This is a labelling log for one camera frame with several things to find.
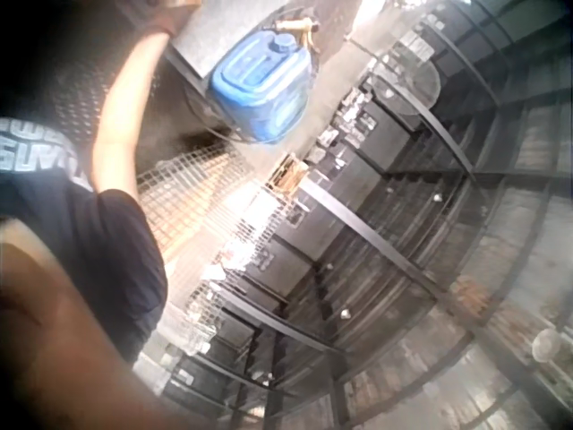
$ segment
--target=metal bar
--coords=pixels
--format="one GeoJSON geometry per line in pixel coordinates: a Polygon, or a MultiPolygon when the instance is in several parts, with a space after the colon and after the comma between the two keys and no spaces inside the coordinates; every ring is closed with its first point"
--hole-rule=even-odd
{"type": "MultiPolygon", "coordinates": [[[[278,309],[278,315],[280,317],[286,316],[286,307],[281,305],[278,309]]],[[[270,365],[270,371],[273,375],[273,381],[270,385],[274,388],[276,385],[277,378],[282,378],[285,373],[285,363],[283,358],[287,355],[287,347],[284,345],[285,335],[280,331],[275,334],[275,343],[272,351],[272,363],[270,365]]],[[[262,430],[277,430],[279,427],[279,420],[275,417],[275,414],[280,412],[283,408],[284,396],[280,391],[272,391],[267,397],[267,404],[265,406],[265,417],[262,423],[262,430]]]]}
{"type": "MultiPolygon", "coordinates": [[[[513,4],[518,4],[523,2],[524,0],[510,0],[507,4],[505,4],[501,10],[500,10],[500,15],[504,14],[508,9],[511,9],[513,7],[513,4]]],[[[479,22],[479,26],[480,27],[487,27],[489,24],[494,24],[498,29],[500,29],[500,31],[503,33],[503,35],[505,36],[505,38],[508,40],[509,44],[513,44],[515,43],[515,41],[513,40],[513,38],[509,35],[508,31],[505,30],[505,28],[500,24],[500,22],[498,21],[496,15],[490,10],[489,7],[487,7],[485,4],[483,4],[481,1],[477,1],[477,0],[473,0],[472,4],[476,4],[480,9],[482,9],[483,13],[485,15],[487,15],[487,18],[485,20],[483,20],[482,22],[479,22]]],[[[462,34],[460,36],[459,39],[454,40],[454,43],[456,45],[461,45],[462,43],[464,43],[466,40],[468,40],[473,34],[475,33],[475,28],[472,28],[468,31],[466,31],[466,33],[462,34]]],[[[433,61],[438,62],[438,60],[440,60],[441,58],[443,58],[445,56],[445,54],[443,52],[440,52],[439,54],[437,54],[434,58],[433,61]]]]}
{"type": "Polygon", "coordinates": [[[418,100],[410,91],[407,89],[395,85],[392,83],[392,79],[389,77],[388,73],[384,70],[380,69],[378,76],[390,86],[390,88],[395,91],[402,99],[404,99],[407,103],[412,105],[412,107],[420,113],[420,117],[422,118],[423,122],[435,133],[440,139],[444,142],[444,144],[448,147],[451,154],[454,158],[458,161],[459,165],[462,169],[466,172],[468,177],[475,182],[474,177],[474,166],[472,163],[467,159],[466,154],[461,150],[459,145],[454,141],[453,137],[448,133],[448,130],[444,128],[444,126],[440,123],[438,118],[430,112],[426,106],[424,106],[420,100],[418,100]]]}
{"type": "MultiPolygon", "coordinates": [[[[513,7],[513,4],[517,5],[517,4],[521,3],[522,1],[523,0],[517,0],[517,1],[513,0],[513,1],[508,2],[507,5],[510,5],[510,8],[511,8],[511,7],[513,7]]],[[[505,28],[500,24],[500,22],[498,21],[498,19],[495,16],[495,14],[492,11],[490,11],[489,7],[487,7],[485,4],[483,4],[483,2],[481,0],[474,0],[473,3],[476,4],[480,9],[482,9],[483,13],[485,13],[488,17],[488,20],[485,22],[482,22],[482,25],[488,25],[490,23],[495,24],[495,26],[501,30],[501,32],[506,37],[508,42],[514,43],[513,38],[509,35],[509,33],[505,30],[505,28]]],[[[504,5],[503,8],[500,10],[501,14],[504,14],[510,8],[506,8],[506,5],[504,5]]]]}
{"type": "Polygon", "coordinates": [[[238,323],[241,323],[242,325],[244,325],[248,329],[255,330],[255,331],[259,329],[259,327],[257,327],[256,325],[248,322],[242,316],[235,314],[233,311],[229,311],[226,307],[221,308],[221,313],[225,314],[226,316],[230,316],[235,321],[237,321],[238,323]]]}
{"type": "Polygon", "coordinates": [[[224,403],[221,403],[216,399],[213,399],[207,394],[203,394],[202,392],[195,390],[193,387],[190,387],[189,385],[187,385],[187,383],[183,382],[183,380],[180,379],[179,376],[177,376],[176,374],[172,375],[172,379],[169,382],[178,389],[183,390],[189,394],[192,394],[193,396],[198,397],[199,399],[204,400],[213,406],[216,406],[221,409],[234,409],[224,403]]]}
{"type": "Polygon", "coordinates": [[[493,43],[492,38],[490,38],[487,35],[487,33],[483,30],[482,26],[479,24],[479,22],[477,22],[472,15],[470,15],[464,10],[464,8],[461,6],[458,0],[448,0],[448,3],[451,4],[454,7],[454,9],[456,9],[459,12],[460,15],[462,15],[472,24],[474,30],[480,33],[483,40],[485,40],[485,43],[487,43],[493,50],[493,52],[495,52],[501,58],[503,64],[505,64],[506,69],[509,69],[509,60],[505,57],[505,54],[503,54],[500,51],[500,49],[495,45],[495,43],[493,43]]]}
{"type": "Polygon", "coordinates": [[[294,326],[290,322],[277,317],[269,310],[264,307],[255,304],[247,297],[243,297],[240,294],[232,291],[228,288],[222,288],[220,292],[221,296],[232,305],[235,305],[239,309],[242,309],[252,317],[256,318],[260,322],[268,325],[269,327],[286,334],[288,337],[298,340],[299,342],[317,349],[319,351],[333,351],[337,353],[342,353],[343,351],[334,348],[332,345],[326,343],[325,341],[311,335],[305,331],[302,331],[298,327],[294,326]]]}
{"type": "MultiPolygon", "coordinates": [[[[331,319],[333,315],[332,304],[326,299],[328,288],[324,283],[324,274],[318,270],[318,268],[314,268],[314,292],[319,311],[321,312],[324,336],[326,339],[334,341],[336,333],[338,332],[337,322],[331,319]]],[[[348,404],[346,403],[344,384],[339,383],[338,379],[347,371],[348,363],[338,354],[327,352],[326,355],[327,368],[329,371],[330,410],[335,430],[341,430],[345,424],[350,421],[350,412],[348,410],[348,404]]]]}
{"type": "Polygon", "coordinates": [[[460,51],[458,49],[458,47],[456,45],[454,45],[451,40],[449,40],[435,25],[433,25],[431,22],[429,21],[423,21],[422,25],[426,28],[429,29],[438,39],[441,40],[441,42],[446,45],[447,49],[449,50],[449,52],[451,52],[463,65],[464,67],[470,72],[470,75],[477,81],[477,83],[479,83],[482,88],[485,90],[485,92],[488,93],[488,95],[490,96],[490,98],[493,100],[493,103],[495,103],[495,106],[499,106],[500,105],[500,101],[497,98],[497,96],[493,93],[492,88],[490,88],[490,86],[488,85],[488,83],[485,81],[485,79],[483,78],[483,76],[478,72],[478,70],[474,67],[474,65],[466,58],[466,56],[464,56],[464,54],[462,53],[462,51],[460,51]]]}
{"type": "MultiPolygon", "coordinates": [[[[252,355],[254,354],[255,349],[259,346],[258,344],[258,338],[261,336],[262,331],[261,330],[257,330],[252,334],[251,337],[251,343],[249,345],[249,349],[247,352],[247,359],[244,362],[244,370],[243,370],[243,374],[248,374],[249,370],[251,369],[252,366],[252,355]]],[[[235,398],[235,408],[239,409],[242,408],[244,403],[247,401],[247,389],[246,389],[246,385],[244,384],[240,384],[239,385],[239,390],[236,394],[236,398],[235,398]]],[[[238,412],[233,412],[233,415],[231,416],[231,420],[229,422],[229,430],[236,430],[241,428],[242,423],[243,423],[243,417],[244,414],[242,413],[238,413],[238,412]]]]}
{"type": "Polygon", "coordinates": [[[248,275],[248,273],[240,272],[240,277],[247,284],[249,284],[251,287],[255,288],[257,291],[260,291],[265,296],[270,297],[274,300],[277,300],[279,303],[282,303],[283,305],[288,305],[290,303],[286,298],[281,296],[277,291],[275,291],[274,289],[272,289],[268,285],[265,285],[256,279],[253,279],[251,276],[248,275]]]}
{"type": "Polygon", "coordinates": [[[483,413],[472,419],[469,423],[462,424],[459,430],[473,430],[477,428],[487,419],[489,419],[493,414],[495,414],[504,403],[517,392],[517,386],[512,385],[507,390],[505,390],[493,403],[487,408],[483,413]]]}
{"type": "Polygon", "coordinates": [[[449,369],[454,364],[456,364],[459,359],[466,353],[468,347],[472,343],[473,336],[471,334],[466,334],[458,343],[446,354],[444,357],[440,358],[434,365],[430,366],[427,372],[422,374],[416,380],[408,384],[397,394],[392,396],[390,399],[384,400],[376,405],[367,408],[360,415],[352,418],[352,420],[347,424],[345,429],[351,430],[355,426],[359,426],[369,419],[377,417],[379,414],[388,412],[392,408],[396,407],[401,401],[412,397],[417,392],[419,392],[424,385],[432,381],[438,375],[440,375],[444,370],[449,369]]]}
{"type": "MultiPolygon", "coordinates": [[[[422,179],[424,182],[436,184],[441,179],[456,178],[459,170],[454,168],[444,168],[440,170],[395,170],[389,172],[390,177],[405,177],[409,180],[422,179]]],[[[522,189],[543,190],[552,182],[554,185],[565,185],[570,183],[571,174],[566,172],[554,172],[549,170],[532,170],[514,168],[511,170],[475,170],[475,179],[481,187],[489,188],[497,186],[505,180],[508,185],[522,189]]]]}
{"type": "MultiPolygon", "coordinates": [[[[461,192],[459,194],[458,200],[456,201],[456,204],[451,209],[448,217],[446,218],[445,222],[443,223],[444,228],[442,228],[436,234],[434,239],[426,246],[425,250],[418,257],[417,261],[420,264],[423,264],[423,263],[428,261],[428,259],[431,257],[432,252],[435,251],[435,249],[437,248],[437,246],[440,242],[440,239],[445,237],[445,234],[446,234],[445,227],[451,225],[453,222],[452,220],[458,216],[459,212],[461,211],[461,208],[463,207],[463,205],[464,205],[464,203],[465,203],[465,201],[469,195],[470,190],[471,190],[471,187],[469,186],[469,183],[465,183],[462,186],[462,189],[461,189],[461,192]]],[[[409,331],[412,328],[414,328],[427,315],[428,311],[432,308],[432,306],[434,306],[434,304],[432,304],[428,308],[421,309],[421,312],[416,314],[409,321],[409,323],[406,326],[404,326],[402,331],[399,331],[398,333],[396,333],[396,335],[393,336],[388,342],[386,342],[386,344],[380,345],[379,348],[377,350],[373,351],[372,354],[368,358],[366,358],[360,365],[354,366],[346,374],[342,375],[340,378],[340,381],[342,383],[349,382],[354,377],[356,377],[358,374],[360,374],[364,370],[370,368],[370,366],[373,363],[379,361],[394,345],[396,345],[401,339],[403,339],[409,333],[409,331]]],[[[296,375],[292,376],[287,381],[288,382],[298,381],[298,380],[304,378],[308,373],[310,373],[312,371],[312,367],[316,366],[316,365],[317,365],[316,363],[309,364],[309,366],[307,368],[298,372],[296,375]]],[[[320,397],[322,397],[324,395],[326,395],[325,391],[319,391],[315,395],[311,396],[310,399],[307,399],[307,400],[295,405],[293,408],[291,408],[289,410],[283,411],[280,414],[280,416],[291,414],[291,413],[297,411],[298,409],[301,409],[304,406],[306,406],[306,405],[312,403],[313,401],[319,399],[320,397]]]]}
{"type": "Polygon", "coordinates": [[[233,345],[231,342],[229,342],[226,339],[221,338],[220,336],[216,335],[213,340],[215,340],[216,342],[219,342],[221,345],[224,345],[225,347],[232,349],[235,352],[239,351],[239,348],[237,348],[236,345],[233,345]]]}
{"type": "Polygon", "coordinates": [[[442,308],[457,317],[461,325],[476,337],[480,346],[490,356],[500,371],[511,382],[521,387],[532,408],[550,428],[554,428],[557,424],[562,426],[563,423],[573,425],[573,417],[570,415],[569,410],[554,398],[547,387],[532,377],[527,366],[510,349],[506,348],[487,329],[481,326],[448,291],[436,285],[432,279],[424,274],[415,264],[408,261],[389,242],[379,236],[376,231],[308,178],[305,178],[301,183],[301,189],[372,246],[376,247],[382,255],[396,264],[409,279],[432,294],[442,308]]]}
{"type": "Polygon", "coordinates": [[[219,374],[223,374],[228,378],[234,379],[235,381],[238,381],[250,387],[259,388],[264,391],[280,391],[283,395],[287,397],[296,397],[294,394],[291,394],[289,392],[274,390],[271,389],[270,387],[267,387],[266,385],[263,385],[262,383],[259,383],[258,381],[254,381],[251,378],[247,378],[244,375],[239,374],[235,370],[231,369],[230,367],[221,365],[220,363],[211,360],[210,358],[204,356],[203,354],[196,354],[194,356],[189,356],[188,359],[200,366],[208,367],[209,369],[212,369],[219,374]]]}
{"type": "Polygon", "coordinates": [[[309,266],[313,266],[314,264],[316,264],[316,261],[314,261],[309,254],[307,254],[300,248],[294,246],[290,242],[286,241],[283,237],[279,236],[277,233],[272,235],[272,240],[274,240],[279,245],[290,251],[292,254],[296,255],[298,258],[300,258],[303,262],[307,263],[309,266]]]}
{"type": "Polygon", "coordinates": [[[535,213],[535,219],[527,234],[526,242],[519,251],[517,259],[511,265],[508,276],[505,277],[500,287],[492,294],[492,297],[490,298],[490,304],[482,315],[483,325],[489,322],[493,317],[493,314],[495,314],[501,303],[503,303],[505,298],[509,295],[511,289],[513,289],[516,284],[517,278],[519,278],[522,270],[527,265],[529,256],[531,255],[534,246],[537,243],[537,239],[539,238],[539,233],[541,231],[543,222],[545,221],[547,209],[549,208],[549,201],[551,199],[550,188],[551,184],[548,183],[543,191],[543,199],[537,208],[537,212],[535,213]]]}

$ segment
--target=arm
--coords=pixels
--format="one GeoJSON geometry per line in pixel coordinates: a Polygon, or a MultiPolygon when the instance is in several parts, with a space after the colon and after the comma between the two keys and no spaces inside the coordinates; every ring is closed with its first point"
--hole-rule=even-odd
{"type": "Polygon", "coordinates": [[[45,428],[189,428],[119,357],[41,241],[17,222],[0,233],[0,369],[30,413],[45,428]]]}
{"type": "Polygon", "coordinates": [[[138,200],[135,148],[153,74],[168,41],[166,32],[141,39],[107,94],[92,157],[98,193],[117,189],[138,200]]]}

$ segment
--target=person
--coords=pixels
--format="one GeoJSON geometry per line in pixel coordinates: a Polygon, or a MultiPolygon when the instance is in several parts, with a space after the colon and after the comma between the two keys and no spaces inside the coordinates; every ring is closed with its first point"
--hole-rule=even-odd
{"type": "Polygon", "coordinates": [[[55,428],[182,428],[130,371],[167,297],[135,149],[187,8],[146,26],[107,94],[88,179],[65,135],[0,117],[0,370],[55,428]]]}

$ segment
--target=hand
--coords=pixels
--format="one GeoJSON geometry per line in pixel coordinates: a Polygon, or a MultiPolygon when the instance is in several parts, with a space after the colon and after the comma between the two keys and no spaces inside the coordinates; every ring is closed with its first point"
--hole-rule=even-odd
{"type": "Polygon", "coordinates": [[[151,19],[151,32],[165,32],[175,37],[189,21],[191,14],[201,7],[201,0],[162,0],[160,11],[151,19]]]}

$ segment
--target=round object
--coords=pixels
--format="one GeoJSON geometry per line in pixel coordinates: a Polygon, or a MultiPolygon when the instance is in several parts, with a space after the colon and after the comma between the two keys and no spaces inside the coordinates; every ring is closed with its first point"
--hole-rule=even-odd
{"type": "Polygon", "coordinates": [[[561,336],[554,329],[545,329],[535,337],[531,349],[535,361],[547,363],[552,361],[561,347],[561,336]]]}
{"type": "Polygon", "coordinates": [[[294,52],[297,48],[295,36],[290,33],[280,33],[275,36],[275,39],[270,44],[270,48],[280,54],[294,52]]]}

